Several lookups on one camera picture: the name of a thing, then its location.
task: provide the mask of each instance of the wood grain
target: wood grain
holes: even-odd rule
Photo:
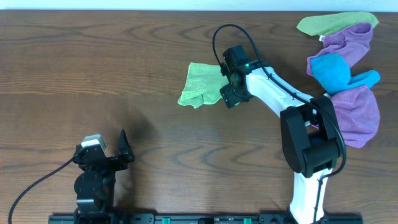
[[[227,110],[194,110],[177,100],[190,62],[215,64],[211,37],[235,23],[293,86],[321,95],[306,58],[322,48],[295,26],[313,12],[0,12],[0,223],[16,197],[73,154],[84,136],[101,133],[108,154],[124,128],[136,162],[117,174],[116,205],[162,213],[257,213],[285,210],[293,173],[284,160],[279,120],[257,99]],[[328,182],[329,212],[360,212],[365,223],[398,222],[398,17],[376,14],[370,52],[353,74],[376,69],[381,113],[376,137],[348,148],[346,169]],[[225,29],[217,50],[244,44]],[[71,164],[33,188],[14,223],[46,223],[71,213]]]

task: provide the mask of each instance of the fabric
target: fabric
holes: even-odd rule
[[[299,22],[297,29],[311,36],[330,35],[360,22],[368,22],[373,28],[379,23],[376,16],[368,12],[342,12],[306,17]]]
[[[372,88],[380,80],[380,74],[375,70],[351,77],[351,71],[338,54],[326,54],[311,59],[313,76],[331,96],[365,84]]]
[[[222,76],[220,66],[191,63],[178,104],[191,105],[195,109],[203,104],[215,104],[221,98],[220,89],[226,84],[228,79]]]
[[[361,85],[330,98],[346,145],[361,148],[379,128],[380,113],[372,91]]]
[[[373,37],[372,25],[362,22],[345,28],[323,40],[323,49],[307,59],[307,74],[312,75],[311,59],[328,53],[341,55],[351,68],[369,51]]]

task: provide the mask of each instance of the purple cloth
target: purple cloth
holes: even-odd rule
[[[346,145],[361,148],[376,135],[380,113],[376,98],[366,85],[341,91],[330,100]]]
[[[312,75],[311,59],[328,53],[342,56],[351,68],[369,51],[372,40],[372,24],[361,22],[349,26],[323,39],[323,49],[316,55],[307,58],[307,74]]]

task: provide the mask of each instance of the blue cloth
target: blue cloth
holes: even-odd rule
[[[363,84],[370,89],[380,80],[380,74],[375,70],[351,77],[349,66],[338,54],[325,54],[311,59],[311,68],[313,76],[332,96]]]

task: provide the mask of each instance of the table surface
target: table surface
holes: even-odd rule
[[[244,27],[261,55],[294,87],[324,93],[306,75],[322,48],[295,26],[315,12],[0,12],[0,222],[31,183],[100,133],[117,151],[124,128],[136,162],[116,175],[115,204],[128,212],[257,213],[285,210],[293,172],[281,151],[278,117],[258,99],[228,110],[222,101],[180,106],[190,62],[216,64],[211,38],[222,24]],[[348,147],[345,170],[328,181],[324,208],[360,212],[366,223],[398,222],[398,17],[376,14],[371,50],[353,74],[376,69],[381,113],[375,138]],[[243,44],[225,29],[218,53]],[[76,208],[70,164],[34,187],[14,223],[46,223]]]

